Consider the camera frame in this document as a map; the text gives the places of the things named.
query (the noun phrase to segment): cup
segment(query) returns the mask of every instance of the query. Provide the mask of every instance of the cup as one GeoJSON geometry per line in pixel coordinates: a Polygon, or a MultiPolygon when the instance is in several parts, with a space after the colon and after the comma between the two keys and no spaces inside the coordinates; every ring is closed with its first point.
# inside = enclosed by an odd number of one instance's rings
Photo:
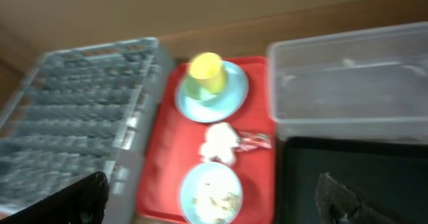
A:
{"type": "Polygon", "coordinates": [[[196,55],[190,61],[187,73],[210,94],[220,94],[227,84],[223,60],[216,53],[196,55]]]}

